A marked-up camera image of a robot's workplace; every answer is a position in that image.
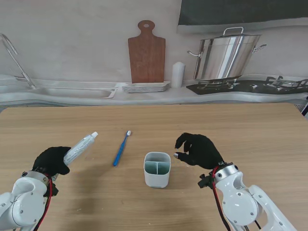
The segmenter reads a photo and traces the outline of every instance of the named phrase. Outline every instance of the gas stove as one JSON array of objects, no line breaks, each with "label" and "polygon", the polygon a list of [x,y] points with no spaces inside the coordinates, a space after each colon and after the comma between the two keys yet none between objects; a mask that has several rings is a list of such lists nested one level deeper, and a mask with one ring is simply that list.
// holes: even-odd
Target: gas stove
[{"label": "gas stove", "polygon": [[222,93],[222,92],[250,92],[259,94],[297,94],[308,93],[308,78],[302,80],[284,79],[282,76],[267,77],[265,80],[245,79],[245,78],[225,78],[199,82],[198,84],[187,86],[198,95]]}]

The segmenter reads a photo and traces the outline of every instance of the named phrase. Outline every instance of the cutting board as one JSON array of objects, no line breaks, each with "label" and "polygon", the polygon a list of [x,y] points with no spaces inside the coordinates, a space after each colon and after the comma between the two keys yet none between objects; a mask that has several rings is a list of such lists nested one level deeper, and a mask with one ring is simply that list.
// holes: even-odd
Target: cutting board
[{"label": "cutting board", "polygon": [[128,39],[132,83],[164,82],[166,40],[153,35],[155,24],[138,23],[141,33]]}]

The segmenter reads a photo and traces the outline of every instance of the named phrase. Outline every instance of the black glove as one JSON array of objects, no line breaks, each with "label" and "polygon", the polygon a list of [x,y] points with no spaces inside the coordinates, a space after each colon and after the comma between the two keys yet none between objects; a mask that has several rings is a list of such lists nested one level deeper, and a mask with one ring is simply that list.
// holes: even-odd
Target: black glove
[{"label": "black glove", "polygon": [[223,159],[213,142],[206,136],[183,133],[178,137],[175,148],[184,143],[184,152],[177,153],[178,159],[189,165],[199,165],[205,169],[214,169]]},{"label": "black glove", "polygon": [[40,169],[42,173],[50,177],[57,173],[66,175],[69,168],[64,163],[64,155],[70,150],[70,147],[51,147],[43,151],[35,160],[32,171]]}]

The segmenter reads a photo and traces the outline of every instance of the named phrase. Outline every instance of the toothpaste cap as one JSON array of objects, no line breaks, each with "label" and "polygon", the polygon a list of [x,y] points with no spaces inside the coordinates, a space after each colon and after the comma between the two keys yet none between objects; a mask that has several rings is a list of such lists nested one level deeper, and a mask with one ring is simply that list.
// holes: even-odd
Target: toothpaste cap
[{"label": "toothpaste cap", "polygon": [[91,134],[91,136],[92,136],[93,138],[97,137],[97,135],[98,135],[97,132],[94,132],[94,133]]}]

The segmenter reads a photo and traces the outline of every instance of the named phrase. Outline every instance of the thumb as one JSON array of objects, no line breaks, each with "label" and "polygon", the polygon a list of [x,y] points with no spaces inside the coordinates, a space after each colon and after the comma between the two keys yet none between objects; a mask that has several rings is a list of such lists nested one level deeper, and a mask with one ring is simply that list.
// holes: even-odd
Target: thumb
[{"label": "thumb", "polygon": [[189,165],[196,165],[195,160],[190,155],[187,155],[186,153],[176,153],[176,154],[178,154],[178,159],[180,161],[183,161]]},{"label": "thumb", "polygon": [[68,166],[64,162],[59,164],[59,169],[58,169],[59,174],[66,175],[66,174],[69,173],[69,171],[70,170],[69,170]]}]

